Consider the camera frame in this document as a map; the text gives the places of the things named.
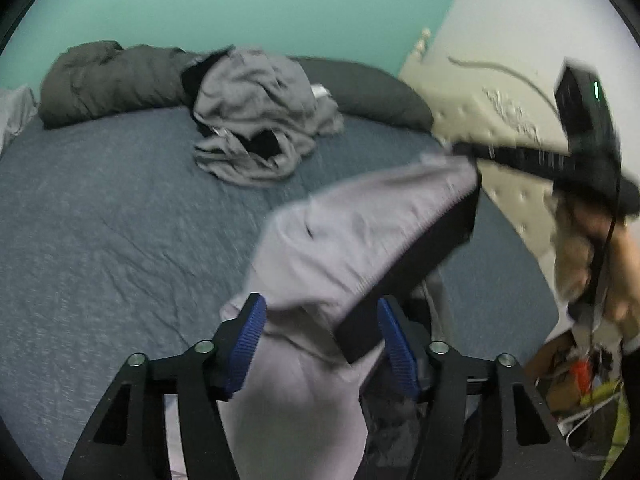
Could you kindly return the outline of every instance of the white headboard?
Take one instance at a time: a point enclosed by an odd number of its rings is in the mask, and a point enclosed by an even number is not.
[[[430,106],[435,136],[567,151],[551,82],[540,81],[534,70],[496,54],[427,54],[423,59],[423,44],[424,39],[418,42],[399,77]],[[489,197],[540,261],[551,250],[554,223],[544,202],[551,184],[490,162],[479,166]]]

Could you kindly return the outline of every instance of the black handheld device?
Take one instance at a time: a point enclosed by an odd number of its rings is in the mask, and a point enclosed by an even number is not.
[[[469,142],[453,146],[453,153],[492,160],[554,183],[567,197],[605,207],[615,222],[640,213],[638,184],[622,174],[620,141],[613,127],[602,84],[595,72],[567,64],[556,89],[558,116],[567,136],[569,155],[535,148],[495,147]],[[593,245],[591,276],[587,289],[569,305],[577,322],[595,327],[602,318],[599,279],[606,264],[607,240]]]

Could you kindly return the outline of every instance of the wrinkled fabric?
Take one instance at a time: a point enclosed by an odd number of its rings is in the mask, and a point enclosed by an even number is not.
[[[193,105],[195,104],[198,93],[200,92],[200,85],[204,76],[207,75],[207,72],[212,66],[223,59],[223,57],[228,56],[228,54],[234,49],[235,47],[233,45],[229,45],[221,50],[211,52],[206,56],[195,57],[182,71],[182,74],[180,74],[180,81],[182,82],[182,88],[184,88],[184,92],[187,94],[189,99],[189,108],[192,112]]]
[[[179,48],[116,41],[75,46],[58,56],[42,81],[40,118],[47,128],[144,108],[188,104],[180,74],[196,57]]]
[[[0,156],[37,111],[33,92],[28,86],[15,90],[0,88]]]
[[[202,79],[193,117],[213,135],[196,145],[200,168],[241,186],[263,185],[289,176],[315,148],[316,134],[344,129],[328,92],[316,96],[302,67],[261,50],[233,50]],[[280,153],[264,160],[238,137],[273,130]]]
[[[220,311],[222,320],[235,317],[250,292],[268,306],[243,389],[219,403],[243,480],[353,479],[367,439],[360,387],[383,343],[350,365],[333,331],[408,244],[476,185],[466,158],[430,155],[272,215],[244,291]]]

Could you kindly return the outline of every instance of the human hand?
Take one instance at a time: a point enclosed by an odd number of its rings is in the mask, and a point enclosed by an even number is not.
[[[556,283],[566,300],[577,299],[591,279],[593,248],[587,237],[606,240],[611,215],[579,200],[560,200],[556,209]],[[640,249],[622,220],[616,223],[609,245],[609,287],[605,316],[625,338],[638,334],[640,319]]]

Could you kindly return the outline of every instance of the blue gripper pad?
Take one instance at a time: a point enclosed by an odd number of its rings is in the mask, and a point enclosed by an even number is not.
[[[417,361],[389,301],[393,300],[378,300],[378,327],[402,393],[411,399],[417,399],[420,395]]]
[[[229,397],[242,389],[251,360],[254,358],[255,348],[258,346],[260,334],[267,321],[267,304],[264,298],[259,294],[249,295],[240,315],[234,321],[238,320],[244,323],[229,352],[226,364],[224,390]]]

